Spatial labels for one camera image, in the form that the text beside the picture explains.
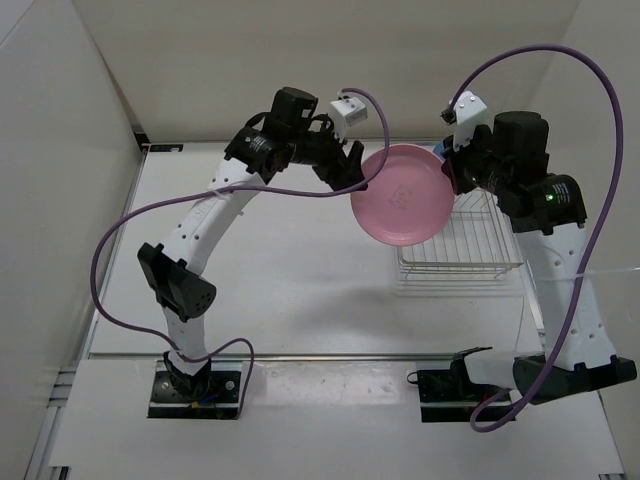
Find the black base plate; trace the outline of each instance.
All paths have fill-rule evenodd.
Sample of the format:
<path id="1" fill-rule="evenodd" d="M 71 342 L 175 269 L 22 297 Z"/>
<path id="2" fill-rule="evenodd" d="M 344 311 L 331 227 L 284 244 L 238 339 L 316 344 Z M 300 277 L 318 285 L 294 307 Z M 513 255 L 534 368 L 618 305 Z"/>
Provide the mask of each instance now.
<path id="1" fill-rule="evenodd" d="M 214 394 L 217 397 L 205 405 L 193 407 L 189 399 L 173 389 L 169 372 L 159 370 L 153 381 L 147 417 L 233 420 L 238 415 L 240 380 L 241 373 L 238 370 L 212 370 L 209 391 L 203 399 Z M 232 389 L 227 390 L 227 382 L 233 382 Z"/>
<path id="2" fill-rule="evenodd" d="M 474 385 L 473 392 L 462 396 L 450 370 L 419 370 L 418 391 L 423 423 L 469 422 L 475 407 L 500 389 L 493 385 Z M 478 416 L 480 422 L 499 420 L 511 408 L 509 395 Z"/>

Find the white wall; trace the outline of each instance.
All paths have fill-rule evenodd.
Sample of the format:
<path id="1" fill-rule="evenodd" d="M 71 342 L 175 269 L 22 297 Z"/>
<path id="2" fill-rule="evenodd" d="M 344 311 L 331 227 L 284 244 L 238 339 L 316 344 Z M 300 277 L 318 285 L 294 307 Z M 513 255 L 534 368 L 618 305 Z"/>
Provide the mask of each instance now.
<path id="1" fill-rule="evenodd" d="M 0 6 L 0 471 L 22 478 L 140 153 L 70 0 Z"/>
<path id="2" fill-rule="evenodd" d="M 640 2 L 583 0 L 564 43 L 584 51 L 607 72 L 622 102 L 625 165 L 618 195 L 591 268 L 640 265 Z M 597 79 L 577 62 L 556 56 L 532 109 L 551 124 L 552 170 L 575 176 L 593 225 L 613 162 L 611 107 Z M 606 326 L 620 355 L 640 364 L 640 275 L 597 277 Z M 602 391 L 607 416 L 627 473 L 640 478 L 640 381 Z"/>
<path id="3" fill-rule="evenodd" d="M 559 41 L 578 0 L 74 0 L 152 141 L 228 140 L 276 90 L 345 86 L 382 102 L 396 137 L 444 135 L 439 113 L 492 55 Z M 548 56 L 478 80 L 497 108 L 521 108 Z M 376 121 L 354 135 L 380 136 Z"/>

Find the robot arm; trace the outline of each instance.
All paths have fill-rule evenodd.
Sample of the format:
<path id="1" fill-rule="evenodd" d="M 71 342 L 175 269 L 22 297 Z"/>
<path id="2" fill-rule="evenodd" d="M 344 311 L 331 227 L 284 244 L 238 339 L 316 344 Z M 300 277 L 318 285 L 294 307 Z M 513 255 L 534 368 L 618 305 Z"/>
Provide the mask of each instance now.
<path id="1" fill-rule="evenodd" d="M 521 355 L 473 349 L 461 352 L 452 370 L 465 384 L 491 384 L 526 392 L 556 344 L 573 292 L 573 277 L 587 243 L 580 188 L 567 175 L 547 173 L 549 126 L 534 112 L 506 112 L 485 123 L 487 107 L 465 92 L 445 120 L 457 123 L 444 140 L 443 172 L 457 194 L 482 188 L 493 193 L 511 220 L 536 285 L 545 328 L 545 352 Z M 532 403 L 544 403 L 636 378 L 635 364 L 617 356 L 607 337 L 593 285 L 584 278 L 571 330 L 549 377 Z"/>
<path id="2" fill-rule="evenodd" d="M 254 116 L 225 149 L 225 158 L 208 186 L 217 191 L 234 185 L 265 186 L 290 163 L 310 165 L 333 190 L 364 179 L 360 168 L 363 145 L 353 143 L 349 155 L 347 127 L 366 119 L 365 105 L 342 97 L 329 114 L 313 116 L 318 99 L 294 88 L 279 90 L 271 110 Z M 256 125 L 263 121 L 260 130 Z M 320 122 L 318 131 L 310 128 Z M 201 277 L 224 233 L 257 191 L 231 191 L 196 202 L 186 218 L 155 247 L 145 243 L 138 259 L 162 307 L 169 337 L 178 346 L 164 354 L 174 389 L 198 400 L 208 389 L 211 361 L 186 362 L 182 356 L 206 355 L 204 315 L 216 287 Z"/>

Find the dish rack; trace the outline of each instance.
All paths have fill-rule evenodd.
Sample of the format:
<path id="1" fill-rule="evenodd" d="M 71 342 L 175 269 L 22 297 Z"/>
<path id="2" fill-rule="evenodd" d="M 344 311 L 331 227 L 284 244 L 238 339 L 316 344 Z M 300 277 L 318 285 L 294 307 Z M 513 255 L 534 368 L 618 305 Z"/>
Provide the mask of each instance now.
<path id="1" fill-rule="evenodd" d="M 397 247 L 396 256 L 400 295 L 522 294 L 514 269 L 523 259 L 509 219 L 484 190 L 460 195 L 437 235 L 418 245 Z"/>

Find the purple cable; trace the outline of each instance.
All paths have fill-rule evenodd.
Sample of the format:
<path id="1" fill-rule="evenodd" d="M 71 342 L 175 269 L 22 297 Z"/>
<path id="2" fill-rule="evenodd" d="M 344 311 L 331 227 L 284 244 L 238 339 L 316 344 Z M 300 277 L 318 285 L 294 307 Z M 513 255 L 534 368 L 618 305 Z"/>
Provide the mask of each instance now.
<path id="1" fill-rule="evenodd" d="M 375 108 L 376 112 L 378 113 L 378 116 L 380 117 L 380 123 L 382 124 L 382 131 L 384 134 L 384 157 L 383 160 L 380 162 L 380 164 L 378 165 L 378 167 L 376 168 L 375 172 L 373 173 L 373 175 L 370 178 L 366 178 L 365 180 L 352 185 L 351 187 L 348 188 L 344 188 L 342 190 L 336 190 L 335 192 L 301 192 L 301 191 L 297 191 L 297 190 L 287 190 L 284 188 L 273 188 L 273 187 L 260 187 L 260 186 L 247 186 L 247 185 L 243 185 L 243 186 L 232 186 L 232 187 L 223 187 L 220 188 L 217 191 L 207 191 L 207 192 L 203 192 L 203 193 L 197 193 L 195 195 L 188 195 L 186 197 L 178 197 L 178 198 L 171 198 L 169 200 L 163 200 L 161 202 L 157 202 L 157 203 L 152 203 L 150 205 L 145 205 L 144 207 L 141 207 L 137 210 L 134 210 L 126 215 L 124 215 L 120 220 L 118 220 L 116 223 L 114 223 L 107 231 L 106 233 L 102 236 L 102 238 L 100 239 L 100 241 L 98 242 L 98 245 L 96 246 L 95 252 L 93 253 L 93 258 L 91 259 L 91 272 L 90 272 L 90 278 L 89 278 L 89 285 L 90 285 L 90 289 L 91 289 L 91 298 L 93 300 L 94 305 L 96 306 L 96 309 L 98 310 L 98 312 L 100 312 L 100 314 L 106 318 L 108 321 L 110 321 L 111 323 L 113 323 L 114 325 L 117 325 L 118 327 L 122 327 L 122 328 L 126 328 L 127 330 L 133 330 L 134 332 L 142 332 L 142 333 L 148 333 L 150 335 L 155 335 L 156 337 L 160 337 L 162 340 L 164 340 L 165 342 L 167 342 L 171 348 L 173 348 L 176 353 L 178 354 L 178 356 L 184 360 L 185 362 L 188 363 L 199 363 L 199 362 L 203 362 L 206 361 L 216 355 L 218 355 L 220 352 L 222 352 L 223 350 L 226 350 L 227 348 L 229 348 L 231 345 L 234 345 L 236 343 L 244 343 L 247 345 L 247 347 L 249 347 L 249 369 L 247 371 L 247 378 L 244 382 L 244 387 L 242 388 L 242 395 L 240 397 L 240 403 L 238 405 L 238 415 L 236 416 L 236 418 L 238 418 L 240 416 L 240 414 L 242 413 L 242 409 L 244 408 L 244 401 L 245 401 L 245 397 L 246 397 L 246 393 L 247 393 L 247 387 L 249 385 L 249 380 L 251 379 L 251 373 L 253 372 L 253 364 L 255 362 L 255 351 L 253 349 L 253 345 L 251 344 L 251 342 L 249 340 L 247 340 L 246 338 L 235 338 L 233 340 L 229 340 L 227 343 L 225 343 L 224 345 L 222 345 L 221 347 L 215 349 L 213 352 L 205 355 L 204 357 L 200 357 L 200 358 L 189 358 L 185 355 L 182 355 L 178 349 L 178 346 L 175 344 L 175 342 L 173 340 L 171 340 L 171 338 L 169 338 L 168 335 L 166 335 L 165 333 L 162 333 L 159 330 L 155 330 L 153 328 L 146 328 L 146 327 L 139 327 L 137 325 L 132 325 L 130 323 L 127 322 L 123 322 L 122 320 L 118 320 L 117 318 L 115 318 L 113 315 L 111 315 L 109 312 L 107 312 L 104 308 L 104 306 L 102 305 L 102 302 L 100 301 L 100 295 L 98 293 L 98 285 L 97 285 L 97 271 L 98 271 L 98 262 L 100 260 L 100 254 L 102 253 L 102 250 L 104 249 L 104 246 L 106 245 L 106 243 L 109 241 L 109 238 L 111 238 L 111 236 L 118 231 L 118 229 L 124 225 L 125 223 L 127 223 L 129 220 L 131 220 L 134 217 L 137 217 L 138 215 L 142 215 L 143 213 L 146 213 L 150 210 L 155 210 L 157 208 L 162 208 L 162 207 L 167 207 L 169 205 L 176 205 L 179 203 L 186 203 L 186 202 L 193 202 L 196 200 L 201 200 L 203 198 L 208 198 L 208 197 L 212 197 L 215 196 L 217 194 L 220 193 L 230 193 L 233 191 L 257 191 L 257 192 L 267 192 L 267 193 L 278 193 L 281 195 L 289 195 L 289 196 L 293 196 L 293 197 L 309 197 L 309 198 L 331 198 L 331 197 L 337 197 L 339 195 L 345 195 L 347 193 L 351 193 L 351 192 L 355 192 L 357 190 L 359 190 L 361 187 L 365 186 L 367 183 L 369 183 L 371 180 L 373 180 L 373 178 L 375 178 L 378 173 L 380 173 L 380 171 L 383 169 L 385 162 L 387 161 L 387 157 L 389 156 L 389 144 L 391 142 L 390 140 L 390 134 L 389 134 L 389 125 L 387 124 L 387 119 L 384 116 L 384 112 L 382 111 L 382 107 L 380 107 L 380 104 L 376 101 L 375 98 L 373 98 L 373 96 L 367 92 L 365 92 L 364 90 L 361 90 L 359 88 L 343 88 L 342 92 L 344 93 L 354 93 L 356 95 L 361 95 L 363 97 L 365 97 L 367 100 L 369 100 L 369 102 L 371 103 L 371 105 L 373 105 L 373 108 Z"/>
<path id="2" fill-rule="evenodd" d="M 563 53 L 570 57 L 573 57 L 582 63 L 584 63 L 589 69 L 598 77 L 602 86 L 607 92 L 609 96 L 609 100 L 611 101 L 611 107 L 613 108 L 613 119 L 616 130 L 616 147 L 615 147 L 615 157 L 613 162 L 613 173 L 611 175 L 611 184 L 609 185 L 609 190 L 607 191 L 607 196 L 604 200 L 604 204 L 602 205 L 602 210 L 600 210 L 600 215 L 598 216 L 598 220 L 596 221 L 595 226 L 593 227 L 593 232 L 589 237 L 589 241 L 587 242 L 587 246 L 585 247 L 584 254 L 580 259 L 580 264 L 578 265 L 578 270 L 576 271 L 576 275 L 581 275 L 585 272 L 587 268 L 587 263 L 591 258 L 591 254 L 593 253 L 593 249 L 598 241 L 598 236 L 604 226 L 604 222 L 607 219 L 607 215 L 609 214 L 609 210 L 611 209 L 611 204 L 613 203 L 613 199 L 616 194 L 616 189 L 618 188 L 618 181 L 620 180 L 620 173 L 622 171 L 622 154 L 624 150 L 624 132 L 622 126 L 622 109 L 620 108 L 620 101 L 618 100 L 618 96 L 611 84 L 611 81 L 607 77 L 607 75 L 602 71 L 602 69 L 589 57 L 585 54 L 574 50 L 573 48 L 565 47 L 562 45 L 554 45 L 554 44 L 539 44 L 539 45 L 528 45 L 525 47 L 516 48 L 514 50 L 510 50 L 508 52 L 503 53 L 502 55 L 498 55 L 495 58 L 492 58 L 488 62 L 484 63 L 480 67 L 478 67 L 469 77 L 464 81 L 464 83 L 460 86 L 456 94 L 453 96 L 453 100 L 449 105 L 449 109 L 451 110 L 453 106 L 456 104 L 460 95 L 467 89 L 469 84 L 482 72 L 484 72 L 490 66 L 506 59 L 509 57 L 513 57 L 515 55 L 519 55 L 521 53 L 528 52 L 540 52 L 540 51 L 549 51 L 549 52 L 557 52 Z M 502 427 L 509 421 L 513 420 L 518 413 L 522 411 L 522 409 L 533 399 L 534 395 L 538 392 L 542 384 L 545 382 L 551 369 L 553 368 L 554 363 L 556 362 L 558 355 L 560 354 L 560 350 L 562 349 L 562 345 L 564 344 L 565 339 L 567 338 L 567 334 L 569 333 L 569 329 L 571 328 L 571 322 L 573 321 L 573 316 L 575 315 L 576 308 L 578 305 L 578 298 L 580 297 L 580 290 L 582 289 L 583 277 L 577 277 L 574 280 L 573 284 L 573 292 L 571 294 L 571 301 L 569 302 L 569 308 L 567 309 L 567 315 L 565 316 L 564 323 L 562 324 L 562 328 L 560 329 L 560 333 L 558 335 L 558 340 L 556 344 L 553 346 L 547 361 L 540 371 L 540 374 L 533 382 L 527 393 L 516 402 L 511 410 L 500 420 L 496 421 L 487 426 L 479 426 L 476 421 L 478 419 L 478 415 L 482 413 L 482 411 L 489 406 L 491 403 L 502 397 L 509 390 L 504 389 L 489 398 L 488 400 L 482 402 L 471 415 L 471 428 L 473 428 L 476 432 L 487 433 L 497 430 Z"/>

